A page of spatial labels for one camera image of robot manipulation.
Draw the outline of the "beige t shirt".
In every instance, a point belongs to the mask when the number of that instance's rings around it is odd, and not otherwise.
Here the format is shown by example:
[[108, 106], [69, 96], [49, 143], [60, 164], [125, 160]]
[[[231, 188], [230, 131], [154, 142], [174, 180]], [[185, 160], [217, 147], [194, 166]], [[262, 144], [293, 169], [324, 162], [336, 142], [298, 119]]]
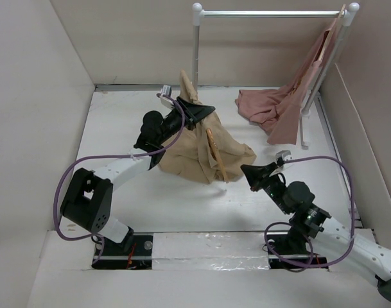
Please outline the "beige t shirt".
[[256, 160], [256, 154], [251, 147], [232, 137], [221, 124], [216, 112], [198, 123], [194, 130], [184, 129], [178, 141], [166, 150], [158, 164], [159, 169], [203, 184], [210, 184], [215, 180], [224, 181], [209, 147], [205, 132], [208, 128], [212, 130], [229, 181], [241, 177], [241, 165], [251, 165]]

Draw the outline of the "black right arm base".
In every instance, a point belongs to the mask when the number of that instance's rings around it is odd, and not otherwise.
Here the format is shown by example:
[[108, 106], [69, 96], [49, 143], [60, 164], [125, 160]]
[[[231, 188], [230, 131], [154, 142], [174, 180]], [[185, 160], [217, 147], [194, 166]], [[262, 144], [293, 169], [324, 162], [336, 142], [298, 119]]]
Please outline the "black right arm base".
[[[309, 248], [306, 247], [303, 237], [292, 238], [287, 231], [274, 231], [268, 233], [268, 242], [277, 253], [288, 260], [305, 263], [309, 261]], [[262, 246], [262, 251], [268, 254], [268, 264], [271, 270], [283, 269], [297, 273], [303, 271], [298, 266], [281, 261], [267, 248], [266, 244]]]

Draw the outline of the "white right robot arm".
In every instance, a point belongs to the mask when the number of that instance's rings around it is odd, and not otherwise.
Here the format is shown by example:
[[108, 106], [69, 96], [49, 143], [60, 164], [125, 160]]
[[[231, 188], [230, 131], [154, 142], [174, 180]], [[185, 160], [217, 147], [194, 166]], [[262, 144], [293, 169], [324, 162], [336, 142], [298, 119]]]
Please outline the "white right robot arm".
[[243, 164], [241, 170], [251, 191], [264, 190], [284, 214], [291, 216], [287, 247], [295, 253], [309, 248], [310, 255], [318, 253], [327, 259], [327, 267], [337, 263], [348, 266], [391, 302], [391, 250], [357, 235], [354, 226], [345, 227], [316, 206], [315, 196], [304, 182], [287, 184], [282, 173], [275, 173], [285, 164], [278, 158], [266, 166]]

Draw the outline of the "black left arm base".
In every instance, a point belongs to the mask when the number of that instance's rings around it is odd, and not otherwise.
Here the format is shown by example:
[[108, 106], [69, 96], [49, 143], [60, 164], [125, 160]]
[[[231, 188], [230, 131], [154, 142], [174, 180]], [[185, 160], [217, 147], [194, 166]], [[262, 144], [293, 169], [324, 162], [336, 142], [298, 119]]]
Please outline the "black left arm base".
[[101, 257], [101, 241], [95, 240], [92, 268], [95, 270], [151, 270], [153, 234], [134, 234], [127, 251], [111, 240], [106, 239]]

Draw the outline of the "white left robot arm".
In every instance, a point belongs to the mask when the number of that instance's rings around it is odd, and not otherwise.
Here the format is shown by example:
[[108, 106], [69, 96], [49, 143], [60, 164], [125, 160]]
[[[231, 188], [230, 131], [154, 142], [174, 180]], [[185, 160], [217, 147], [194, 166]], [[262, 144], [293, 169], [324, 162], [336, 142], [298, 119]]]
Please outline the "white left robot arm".
[[156, 110], [147, 112], [129, 154], [116, 155], [111, 163], [94, 171], [76, 170], [60, 206], [63, 217], [98, 237], [101, 243], [109, 240], [112, 249], [121, 255], [132, 249], [134, 231], [111, 216], [113, 192], [153, 169], [184, 129], [193, 130], [215, 111], [212, 106], [190, 103], [180, 97], [159, 97], [170, 113], [163, 116]]

